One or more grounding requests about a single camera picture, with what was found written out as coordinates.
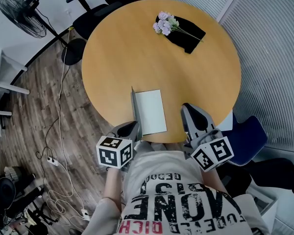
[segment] fan base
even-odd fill
[[[82,59],[86,41],[81,38],[76,38],[70,41],[68,46],[67,55],[65,56],[66,49],[63,49],[61,59],[66,65],[74,65]]]

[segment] round wooden table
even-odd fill
[[[191,54],[154,32],[160,11],[185,18],[206,32]],[[236,49],[225,30],[208,14],[174,0],[142,0],[107,16],[84,50],[82,76],[87,95],[112,125],[133,120],[135,92],[161,90],[167,132],[144,136],[160,143],[186,139],[180,109],[194,104],[215,125],[230,113],[241,86]]]

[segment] blue chair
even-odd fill
[[[234,157],[229,163],[243,166],[249,163],[265,146],[267,135],[255,116],[249,117],[244,123],[238,123],[233,114],[232,131],[223,131],[231,144]]]

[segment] electric fan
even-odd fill
[[[36,12],[39,0],[0,0],[0,11],[18,28],[27,34],[36,37],[45,37],[49,30],[58,40],[67,47],[62,51],[62,61],[66,65],[76,64],[82,59],[86,42],[83,39],[74,39],[66,43]]]

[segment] white t-shirt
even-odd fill
[[[180,151],[135,157],[123,182],[124,210],[103,198],[83,235],[269,234],[250,195],[231,198],[202,182],[198,164]]]

